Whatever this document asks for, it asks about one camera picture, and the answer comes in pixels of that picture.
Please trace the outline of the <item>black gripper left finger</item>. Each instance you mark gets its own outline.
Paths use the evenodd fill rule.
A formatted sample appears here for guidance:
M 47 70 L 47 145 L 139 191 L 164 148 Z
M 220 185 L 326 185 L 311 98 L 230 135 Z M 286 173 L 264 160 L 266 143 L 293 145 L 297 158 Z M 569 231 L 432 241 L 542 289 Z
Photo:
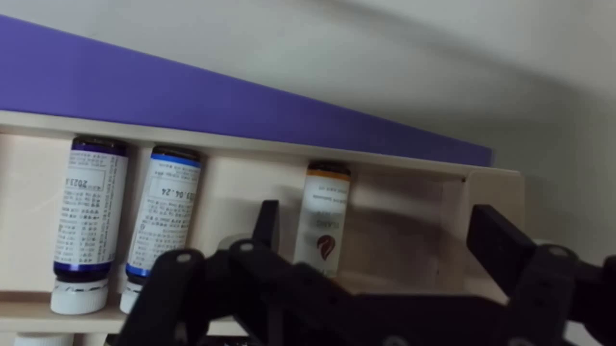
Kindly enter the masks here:
M 264 200 L 251 237 L 205 258 L 161 256 L 114 346 L 205 346 L 214 319 L 236 318 L 263 346 L 361 346 L 343 293 L 276 252 L 280 202 Z

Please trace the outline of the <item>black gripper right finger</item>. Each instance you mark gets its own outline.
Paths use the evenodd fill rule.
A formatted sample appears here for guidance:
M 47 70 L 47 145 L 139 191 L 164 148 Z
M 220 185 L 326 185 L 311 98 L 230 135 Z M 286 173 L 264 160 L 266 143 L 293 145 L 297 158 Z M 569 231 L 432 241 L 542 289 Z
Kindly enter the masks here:
M 616 346 L 616 256 L 594 266 L 567 246 L 538 245 L 490 204 L 472 208 L 467 246 L 509 296 L 497 346 L 571 346 L 569 321 Z

